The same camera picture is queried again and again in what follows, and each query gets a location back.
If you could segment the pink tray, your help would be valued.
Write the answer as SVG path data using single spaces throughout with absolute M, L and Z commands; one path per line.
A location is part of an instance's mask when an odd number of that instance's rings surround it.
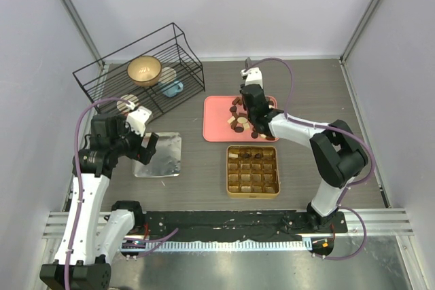
M 208 96 L 204 101 L 203 138 L 209 142 L 276 142 L 254 132 L 241 96 Z

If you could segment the gold chocolate box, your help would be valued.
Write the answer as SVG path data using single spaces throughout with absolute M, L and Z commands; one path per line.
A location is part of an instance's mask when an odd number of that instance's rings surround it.
M 281 191 L 277 150 L 273 146 L 228 147 L 226 191 L 231 198 L 276 198 Z

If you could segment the metal tongs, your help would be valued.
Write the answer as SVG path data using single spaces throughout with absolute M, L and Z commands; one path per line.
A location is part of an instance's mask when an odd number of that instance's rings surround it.
M 250 57 L 247 57 L 247 58 L 245 59 L 244 65 L 245 65 L 245 70 L 246 70 L 246 71 L 249 70 L 249 69 L 251 69 L 252 66 L 253 66 L 252 59 L 251 59 Z

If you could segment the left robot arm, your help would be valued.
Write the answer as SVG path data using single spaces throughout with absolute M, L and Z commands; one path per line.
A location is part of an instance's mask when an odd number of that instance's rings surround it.
M 100 210 L 119 158 L 144 165 L 156 153 L 158 135 L 143 145 L 152 112 L 139 107 L 127 115 L 97 114 L 91 120 L 85 146 L 73 159 L 73 197 L 62 242 L 51 264 L 39 277 L 51 289 L 108 289 L 111 262 L 124 237 L 145 225 L 137 201 L 117 201 L 108 222 L 98 230 Z

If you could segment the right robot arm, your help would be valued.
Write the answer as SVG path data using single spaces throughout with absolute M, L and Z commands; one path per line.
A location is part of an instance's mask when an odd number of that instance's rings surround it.
M 257 133 L 311 149 L 321 183 L 307 205 L 307 224 L 314 232 L 323 232 L 332 223 L 347 188 L 370 178 L 355 180 L 367 165 L 373 172 L 371 150 L 342 120 L 320 124 L 273 109 L 258 84 L 241 86 L 240 93 L 247 119 Z

